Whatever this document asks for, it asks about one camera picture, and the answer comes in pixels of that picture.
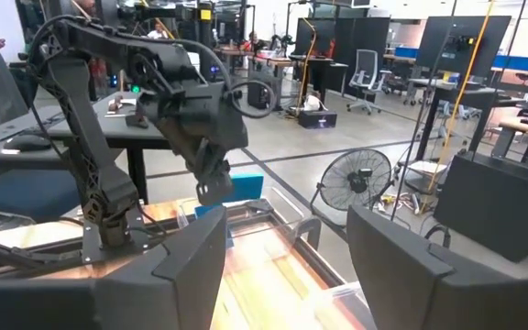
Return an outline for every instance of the cable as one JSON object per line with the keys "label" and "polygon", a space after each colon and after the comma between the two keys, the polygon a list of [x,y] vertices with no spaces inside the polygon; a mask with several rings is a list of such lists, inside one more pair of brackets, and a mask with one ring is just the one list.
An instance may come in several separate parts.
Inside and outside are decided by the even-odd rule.
{"label": "cable", "polygon": [[[470,59],[469,65],[467,67],[467,71],[466,71],[466,75],[465,75],[464,81],[462,83],[459,95],[456,98],[456,103],[454,104],[454,111],[452,112],[452,116],[451,116],[450,123],[449,123],[449,128],[447,129],[447,135],[445,137],[444,148],[443,148],[442,153],[441,153],[442,156],[439,158],[439,161],[437,161],[437,165],[435,166],[435,172],[431,176],[431,181],[429,182],[428,191],[431,191],[433,189],[433,186],[435,184],[436,173],[437,173],[439,167],[442,165],[443,159],[447,156],[447,152],[449,151],[449,138],[451,137],[451,132],[452,132],[452,130],[454,128],[454,124],[456,122],[457,109],[459,108],[459,104],[461,103],[461,99],[464,96],[466,85],[468,84],[468,77],[471,74],[472,67],[473,67],[474,61],[476,59],[476,55],[478,54],[478,51],[479,51],[480,42],[482,40],[482,37],[483,37],[484,32],[486,30],[486,27],[488,26],[490,14],[492,12],[492,8],[494,7],[494,3],[495,3],[495,0],[490,0],[489,7],[488,7],[488,12],[487,12],[486,16],[484,17],[484,22],[482,23],[482,28],[480,29],[480,32],[479,32],[479,35],[478,35],[478,39],[476,41],[475,50],[472,53],[472,57]],[[518,28],[519,28],[520,23],[521,23],[521,19],[523,17],[523,11],[525,9],[526,4],[527,4],[527,0],[522,0],[521,12],[519,13],[519,16],[517,18],[517,23],[515,25],[514,33],[512,34],[511,43],[509,45],[508,52],[507,52],[507,60],[504,62],[504,66],[502,67],[501,74],[504,74],[504,72],[506,71],[506,68],[509,65],[509,62],[510,62],[510,56],[509,55],[511,54],[512,46],[514,44],[514,40],[515,40]],[[499,90],[499,87],[497,85],[497,87],[494,90],[494,94],[497,94],[498,90]],[[492,100],[491,100],[490,107],[492,107],[493,105],[494,105],[494,98],[492,98]]]}
{"label": "cable", "polygon": [[[456,17],[456,7],[457,7],[457,0],[454,0],[454,6],[451,10],[451,21],[449,22],[449,26],[447,27],[447,32],[445,33],[444,42],[441,44],[441,47],[439,48],[439,52],[437,53],[437,59],[435,60],[434,66],[431,69],[431,73],[429,74],[429,81],[427,82],[427,88],[425,89],[425,92],[429,94],[433,91],[433,78],[435,77],[435,73],[437,72],[437,68],[439,67],[439,60],[441,59],[444,50],[446,49],[446,41],[449,38],[449,35],[451,34],[451,29],[454,26],[454,18]],[[417,136],[417,133],[419,132],[419,127],[421,126],[421,121],[423,118],[423,113],[425,106],[427,105],[427,97],[423,98],[423,101],[421,102],[421,109],[419,110],[419,115],[417,116],[417,122],[415,123],[414,130],[412,132],[412,138],[411,138],[411,145],[409,146],[409,152],[407,153],[406,161],[404,161],[404,166],[402,167],[402,176],[401,178],[404,180],[406,173],[407,173],[407,167],[409,166],[409,161],[411,160],[411,154],[413,153],[413,146],[415,142],[415,137]],[[394,221],[394,216],[396,214],[396,211],[398,210],[399,200],[401,199],[401,193],[402,193],[402,183],[399,184],[399,189],[396,194],[396,199],[394,200],[394,207],[392,209],[392,215],[390,216],[390,220]]]}
{"label": "cable", "polygon": [[158,227],[165,237],[168,235],[166,228],[164,228],[164,226],[161,223],[159,223],[153,217],[151,217],[148,213],[146,213],[146,211],[144,211],[144,206],[142,206],[142,204],[138,202],[136,206],[139,212],[142,213],[142,215],[144,215],[144,217],[146,217],[154,226]]}
{"label": "cable", "polygon": [[313,52],[315,42],[317,41],[317,31],[315,31],[315,27],[311,23],[309,23],[309,20],[307,20],[307,18],[303,18],[302,21],[305,22],[305,24],[309,26],[309,28],[313,32],[313,40],[311,40],[311,46],[309,47],[309,51],[307,51],[307,56],[304,58],[304,64],[302,66],[301,86],[299,88],[299,98],[297,99],[297,106],[296,106],[297,112],[299,111],[299,106],[301,106],[301,102],[303,101],[303,84],[305,83],[305,78],[307,77],[307,74],[308,74],[309,59],[311,58],[311,53]]}
{"label": "cable", "polygon": [[58,221],[65,221],[65,222],[70,222],[71,224],[83,226],[83,221],[77,220],[75,218],[71,218],[69,216],[59,216]]}

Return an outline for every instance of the yellow cable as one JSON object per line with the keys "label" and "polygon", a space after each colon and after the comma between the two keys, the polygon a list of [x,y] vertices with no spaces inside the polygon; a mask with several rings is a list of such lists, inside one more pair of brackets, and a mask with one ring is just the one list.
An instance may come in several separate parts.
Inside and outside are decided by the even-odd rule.
{"label": "yellow cable", "polygon": [[[148,2],[146,2],[146,0],[141,0],[142,2],[142,5],[145,6],[145,7],[148,7]],[[161,20],[159,20],[158,18],[154,18],[154,20],[156,21],[156,23],[158,23],[162,28],[164,28],[164,30],[166,31],[166,34],[169,35],[169,38],[170,39],[176,39],[172,33],[168,30],[168,28],[164,25],[164,23],[162,23]]]}
{"label": "yellow cable", "polygon": [[[459,90],[459,95],[457,96],[456,103],[454,104],[454,111],[451,114],[451,119],[449,121],[449,128],[447,129],[447,134],[445,136],[444,148],[441,150],[439,161],[437,161],[437,166],[435,166],[435,172],[431,176],[431,181],[429,182],[429,188],[427,189],[428,192],[430,192],[433,189],[435,185],[435,176],[437,175],[437,172],[439,171],[439,167],[443,164],[444,159],[447,157],[447,152],[449,151],[449,139],[451,138],[451,132],[454,129],[454,124],[456,123],[457,109],[459,108],[459,104],[461,103],[462,97],[464,96],[464,92],[466,91],[466,85],[468,84],[468,78],[470,74],[472,73],[472,67],[474,66],[474,61],[476,60],[476,55],[478,54],[480,42],[482,41],[482,37],[484,36],[484,31],[486,31],[486,27],[488,26],[490,13],[492,13],[492,8],[494,7],[495,1],[496,0],[490,0],[490,4],[488,6],[488,13],[486,13],[486,16],[484,17],[484,23],[482,23],[482,28],[480,29],[480,33],[478,34],[478,40],[476,41],[474,52],[472,52],[472,58],[470,59],[469,65],[467,66],[466,75],[464,76],[464,81],[462,82],[462,86]],[[427,206],[427,201],[425,201],[423,205],[421,206],[421,212],[419,213],[420,215],[423,214],[426,206]]]}
{"label": "yellow cable", "polygon": [[311,47],[309,47],[309,51],[307,52],[307,56],[304,58],[304,65],[302,66],[302,78],[301,78],[301,88],[299,88],[299,98],[297,99],[297,113],[299,112],[299,106],[301,105],[301,100],[303,97],[303,84],[305,83],[305,77],[307,75],[307,69],[309,67],[309,58],[311,58],[311,52],[313,52],[313,47],[315,45],[315,42],[317,41],[317,31],[315,31],[315,27],[309,23],[307,18],[302,19],[313,31],[313,40],[311,42]]}

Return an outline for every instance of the black desk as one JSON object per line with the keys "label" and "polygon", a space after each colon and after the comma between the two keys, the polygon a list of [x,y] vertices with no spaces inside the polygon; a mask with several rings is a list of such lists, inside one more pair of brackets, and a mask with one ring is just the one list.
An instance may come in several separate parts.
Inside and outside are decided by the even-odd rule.
{"label": "black desk", "polygon": [[[47,106],[38,110],[42,120],[58,114],[61,110],[57,106]],[[22,115],[14,120],[0,125],[2,127],[33,127],[36,120],[32,113]],[[0,141],[0,169],[13,170],[66,170],[64,163],[59,159],[54,149],[42,151],[29,151],[20,153],[4,152],[5,140]],[[60,152],[67,152],[67,148],[59,146]]]}
{"label": "black desk", "polygon": [[[414,85],[420,85],[422,87],[427,87],[429,83],[428,79],[410,79],[410,83]],[[421,142],[419,143],[419,148],[417,149],[416,160],[423,160],[425,151],[427,150],[427,144],[429,143],[429,137],[431,136],[431,131],[433,129],[433,124],[435,122],[435,116],[437,115],[437,106],[439,101],[447,101],[454,103],[456,97],[459,94],[459,90],[456,89],[454,84],[443,82],[442,80],[432,80],[431,85],[435,88],[433,101],[431,102],[431,107],[429,108],[429,114],[425,120],[425,126],[423,134],[421,135]],[[494,93],[494,88],[480,88],[478,90],[465,90],[464,96],[462,97],[461,104],[464,106],[473,107],[476,109],[482,110],[476,131],[470,143],[469,149],[477,149],[480,140],[484,134],[484,128],[488,117],[490,115],[490,110],[492,107],[500,106],[513,106],[516,103],[506,102],[503,100],[495,101],[496,94]]]}
{"label": "black desk", "polygon": [[[171,145],[164,136],[150,125],[148,129],[139,127],[129,127],[126,125],[126,119],[120,117],[106,117],[109,101],[116,98],[116,95],[121,94],[124,99],[135,99],[135,93],[113,93],[105,99],[93,105],[97,119],[107,144],[113,149],[125,149],[127,153],[127,169],[129,176],[137,186],[139,197],[148,203],[148,188],[146,184],[146,165],[144,163],[144,149],[160,149],[170,150]],[[134,110],[134,106],[124,104],[119,110],[119,114],[127,114]],[[72,138],[71,130],[66,122],[61,122],[51,129],[49,134],[52,138],[59,140],[66,140]]]}
{"label": "black desk", "polygon": [[[409,82],[412,85],[418,85],[418,87],[427,87],[429,80],[410,79]],[[437,107],[439,105],[439,101],[442,100],[454,103],[456,101],[457,95],[459,94],[459,90],[452,83],[433,79],[431,81],[431,85],[435,88],[434,97],[429,108],[427,119],[425,120],[423,133],[421,135],[421,142],[419,143],[419,148],[417,149],[417,156],[415,158],[415,161],[424,160],[424,155],[427,150],[429,138],[431,136],[435,117],[437,115]],[[478,149],[478,145],[484,134],[486,123],[488,121],[488,117],[490,116],[490,110],[492,109],[492,107],[516,105],[516,101],[507,102],[506,100],[497,100],[495,92],[502,93],[503,91],[496,91],[494,88],[489,87],[480,88],[478,90],[464,91],[464,96],[462,97],[460,103],[464,106],[469,106],[482,110],[482,114],[480,115],[476,130],[474,131],[474,135],[472,137],[468,150],[476,151]],[[399,163],[399,166],[405,166],[404,162]],[[437,180],[435,181],[436,185],[434,185],[434,187],[432,187],[432,189],[430,190],[429,186],[431,182],[431,175],[419,174],[416,177],[411,176],[409,178],[404,178],[404,181],[407,186],[422,194],[432,194],[435,191],[434,188],[436,188],[437,185],[443,184],[445,180],[446,171],[444,173],[439,174],[439,177],[437,177]]]}

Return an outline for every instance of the white office chair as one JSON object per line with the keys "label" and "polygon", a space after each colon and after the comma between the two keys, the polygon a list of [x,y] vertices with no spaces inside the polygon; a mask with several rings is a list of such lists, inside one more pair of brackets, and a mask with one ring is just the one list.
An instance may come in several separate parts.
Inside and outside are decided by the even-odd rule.
{"label": "white office chair", "polygon": [[360,102],[347,105],[347,111],[361,107],[362,110],[368,111],[368,115],[372,114],[372,105],[367,100],[368,91],[378,92],[382,90],[384,80],[391,73],[390,71],[380,71],[380,81],[378,86],[374,86],[378,78],[378,53],[374,50],[369,49],[357,49],[356,50],[356,71],[349,81],[349,85],[355,87],[356,100],[360,91],[364,94],[364,97]]}

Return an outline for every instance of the white shirt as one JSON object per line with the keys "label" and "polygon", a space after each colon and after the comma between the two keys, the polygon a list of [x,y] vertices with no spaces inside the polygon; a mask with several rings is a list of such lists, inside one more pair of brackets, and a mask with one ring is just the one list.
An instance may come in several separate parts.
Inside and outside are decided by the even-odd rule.
{"label": "white shirt", "polygon": [[148,33],[148,37],[152,39],[168,39],[169,36],[166,34],[166,32],[158,32],[157,30],[153,30],[150,33]]}

